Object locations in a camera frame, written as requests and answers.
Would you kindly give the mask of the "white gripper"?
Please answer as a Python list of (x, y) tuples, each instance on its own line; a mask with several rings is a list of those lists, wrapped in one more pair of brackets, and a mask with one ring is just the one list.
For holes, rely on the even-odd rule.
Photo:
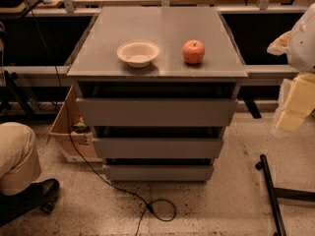
[[(273, 55), (287, 53), (290, 30), (276, 38), (267, 48)], [(277, 138), (292, 135), (315, 109), (315, 75), (301, 73), (293, 80), (283, 81), (283, 111), (275, 112), (272, 134)]]

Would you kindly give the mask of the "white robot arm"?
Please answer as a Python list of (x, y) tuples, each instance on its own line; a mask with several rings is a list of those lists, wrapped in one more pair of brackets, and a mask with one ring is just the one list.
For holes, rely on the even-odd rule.
[(292, 81), (284, 80), (281, 86), (273, 134), (283, 138), (294, 133), (315, 110), (315, 4), (291, 30), (275, 39), (267, 52), (285, 54), (288, 65), (298, 71)]

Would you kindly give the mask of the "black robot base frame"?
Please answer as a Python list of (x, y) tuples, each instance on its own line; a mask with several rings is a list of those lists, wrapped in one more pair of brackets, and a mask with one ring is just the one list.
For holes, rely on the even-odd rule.
[(262, 170), (264, 174), (265, 184), (269, 195), (269, 201), (273, 212), (274, 222), (277, 228), (277, 231), (274, 233), (274, 236), (286, 236), (284, 221), (278, 199), (315, 203), (315, 193), (276, 187), (272, 179), (268, 159), (264, 154), (261, 154), (259, 156), (259, 161), (256, 163), (255, 168), (258, 171)]

